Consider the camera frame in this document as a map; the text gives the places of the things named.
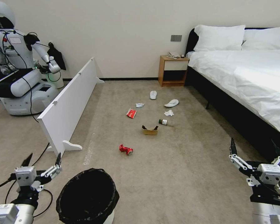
black trash bag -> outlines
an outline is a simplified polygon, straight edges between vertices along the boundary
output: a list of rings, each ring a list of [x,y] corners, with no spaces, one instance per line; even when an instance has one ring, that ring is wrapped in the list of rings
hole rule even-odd
[[[56,201],[65,224],[103,224],[119,200],[112,178],[103,169],[85,170],[63,187]]]

crushed red can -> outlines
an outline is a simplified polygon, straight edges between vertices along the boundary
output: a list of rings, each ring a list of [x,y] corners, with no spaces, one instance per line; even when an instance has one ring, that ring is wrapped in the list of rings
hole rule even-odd
[[[134,150],[133,150],[132,148],[124,147],[123,144],[121,144],[121,145],[119,146],[119,150],[120,150],[121,152],[125,152],[128,156],[131,155],[131,154],[134,152]]]
[[[127,112],[127,116],[133,119],[135,117],[136,113],[137,113],[136,110],[132,110],[130,108],[129,111]]]

white bedsheet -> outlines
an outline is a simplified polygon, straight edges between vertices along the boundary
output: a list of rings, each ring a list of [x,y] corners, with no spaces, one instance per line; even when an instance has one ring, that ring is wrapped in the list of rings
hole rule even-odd
[[[280,50],[195,52],[189,66],[280,131]]]

bed frame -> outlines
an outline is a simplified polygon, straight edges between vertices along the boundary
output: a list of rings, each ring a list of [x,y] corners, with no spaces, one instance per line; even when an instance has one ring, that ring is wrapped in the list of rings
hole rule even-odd
[[[194,29],[192,29],[189,34],[186,53],[194,50],[197,41],[198,36]],[[185,85],[192,85],[203,95],[207,100],[206,109],[210,105],[216,108],[267,161],[271,162],[277,157],[277,154],[280,155],[280,153],[276,152],[272,143],[273,140],[280,148],[280,132],[270,124],[259,118],[191,67],[188,67]]]

white wall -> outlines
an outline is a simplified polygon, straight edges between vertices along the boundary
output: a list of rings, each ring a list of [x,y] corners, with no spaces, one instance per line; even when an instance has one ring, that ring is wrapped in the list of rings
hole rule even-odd
[[[99,77],[157,77],[159,56],[184,52],[197,24],[280,26],[280,0],[3,0],[16,29],[53,41],[73,77],[94,56]],[[183,35],[170,42],[171,35]]]

